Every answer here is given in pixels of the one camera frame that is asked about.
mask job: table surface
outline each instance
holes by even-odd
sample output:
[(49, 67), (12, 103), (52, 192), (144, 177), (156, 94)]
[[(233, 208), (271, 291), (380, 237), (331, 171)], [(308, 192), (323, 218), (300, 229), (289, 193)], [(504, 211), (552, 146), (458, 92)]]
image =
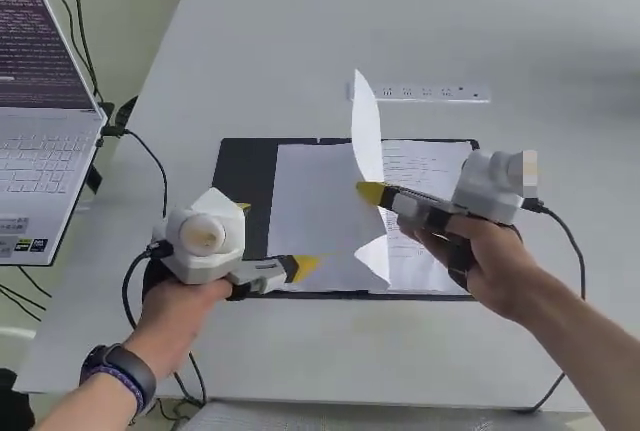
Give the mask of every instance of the table surface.
[[(540, 196), (584, 250), (590, 301), (640, 335), (639, 63), (640, 0), (182, 0), (129, 127), (164, 164), (170, 205), (185, 206), (211, 183), (224, 137), (348, 136), (354, 68), (373, 83), (487, 85), (485, 105), (384, 103), (383, 136), (537, 149)], [(123, 138), (18, 389), (70, 390), (94, 344), (126, 337), (122, 276), (161, 196), (157, 168)], [(518, 224), (577, 288), (559, 227), (537, 215)], [(224, 303), (195, 354), (210, 396), (260, 400), (525, 406), (558, 373), (531, 336), (477, 303)], [(179, 390), (167, 381), (159, 393)], [(585, 405), (565, 382), (547, 409)]]

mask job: floor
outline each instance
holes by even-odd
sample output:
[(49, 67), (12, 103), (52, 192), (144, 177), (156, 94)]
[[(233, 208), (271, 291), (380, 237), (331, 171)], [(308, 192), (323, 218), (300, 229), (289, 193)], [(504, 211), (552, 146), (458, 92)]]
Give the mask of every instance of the floor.
[[(95, 62), (102, 93), (119, 107), (136, 95), (158, 50), (162, 36), (179, 0), (82, 0), (89, 46)], [(52, 0), (54, 9), (66, 25), (61, 3)], [(98, 157), (98, 168), (106, 169), (115, 142), (107, 143)], [(73, 236), (81, 225), (82, 215), (74, 218), (68, 238), (61, 251), (57, 265), (53, 268), (32, 269), (32, 275), (49, 290), (54, 290), (61, 277), (65, 255), (70, 252)], [(29, 283), (13, 268), (0, 268), (0, 282), (26, 294), (43, 304), (45, 299), (29, 287)], [(4, 325), (37, 329), (37, 323), (20, 311), (10, 301), (0, 299), (0, 316)], [(23, 355), (22, 343), (0, 343), (0, 367), (17, 369)], [(57, 401), (54, 396), (34, 396), (32, 402), (38, 416), (45, 415)], [(597, 422), (586, 417), (574, 420), (571, 426), (579, 431), (602, 429)], [(170, 424), (157, 411), (150, 417), (139, 420), (134, 429), (170, 429)]]

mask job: hand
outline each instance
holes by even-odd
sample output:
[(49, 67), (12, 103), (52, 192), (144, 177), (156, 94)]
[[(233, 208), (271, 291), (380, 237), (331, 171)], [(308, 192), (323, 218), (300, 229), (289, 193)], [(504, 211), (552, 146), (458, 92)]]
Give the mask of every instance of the hand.
[[(447, 241), (425, 230), (412, 230), (398, 222), (402, 232), (422, 243), (445, 267)], [(536, 263), (522, 241), (510, 228), (489, 221), (453, 216), (447, 232), (467, 238), (477, 265), (468, 273), (469, 292), (484, 306), (512, 321), (521, 321), (526, 311), (528, 293), (554, 280)]]
[(151, 289), (136, 330), (124, 343), (159, 381), (180, 368), (213, 305), (231, 295), (225, 280), (197, 285), (165, 281)]

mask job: white power strip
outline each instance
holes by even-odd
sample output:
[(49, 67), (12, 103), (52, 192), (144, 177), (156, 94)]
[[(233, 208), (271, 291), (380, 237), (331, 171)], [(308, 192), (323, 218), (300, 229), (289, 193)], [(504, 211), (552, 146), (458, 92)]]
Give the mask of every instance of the white power strip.
[[(491, 93), (486, 86), (431, 84), (371, 84), (378, 101), (416, 103), (489, 103)], [(349, 85), (349, 99), (353, 99), (353, 84)]]

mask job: forearm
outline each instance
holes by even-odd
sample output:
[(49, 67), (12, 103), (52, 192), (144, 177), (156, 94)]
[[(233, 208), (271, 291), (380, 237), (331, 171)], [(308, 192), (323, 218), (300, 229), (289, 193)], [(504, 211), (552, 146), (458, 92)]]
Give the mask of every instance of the forearm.
[(36, 426), (36, 431), (121, 431), (136, 413), (136, 399), (107, 374), (89, 378)]
[(526, 303), (522, 324), (567, 374), (608, 431), (640, 422), (640, 342), (554, 278)]

